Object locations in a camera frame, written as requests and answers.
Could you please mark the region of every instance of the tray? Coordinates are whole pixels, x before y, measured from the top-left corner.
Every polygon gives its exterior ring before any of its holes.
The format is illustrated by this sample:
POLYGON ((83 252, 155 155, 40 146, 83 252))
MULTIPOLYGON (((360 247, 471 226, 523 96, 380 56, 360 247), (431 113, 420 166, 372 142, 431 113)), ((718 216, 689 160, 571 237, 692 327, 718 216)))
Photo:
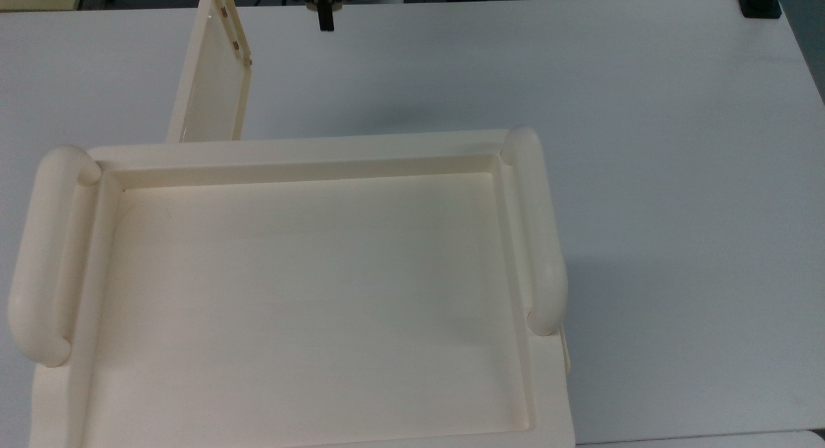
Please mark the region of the tray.
POLYGON ((33 448, 573 446, 566 298, 518 128, 60 146, 9 314, 33 448))

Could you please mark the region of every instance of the white table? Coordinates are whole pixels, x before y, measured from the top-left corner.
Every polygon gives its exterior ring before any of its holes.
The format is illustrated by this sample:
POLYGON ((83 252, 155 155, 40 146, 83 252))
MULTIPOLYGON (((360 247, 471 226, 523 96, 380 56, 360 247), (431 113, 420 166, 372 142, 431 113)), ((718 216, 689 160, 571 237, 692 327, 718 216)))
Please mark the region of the white table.
MULTIPOLYGON (((736 0, 242 8, 244 138, 533 125, 577 440, 825 427, 825 107, 736 0)), ((0 14, 0 304, 39 158, 162 142, 194 10, 0 14)), ((33 365, 0 315, 0 438, 33 365)))

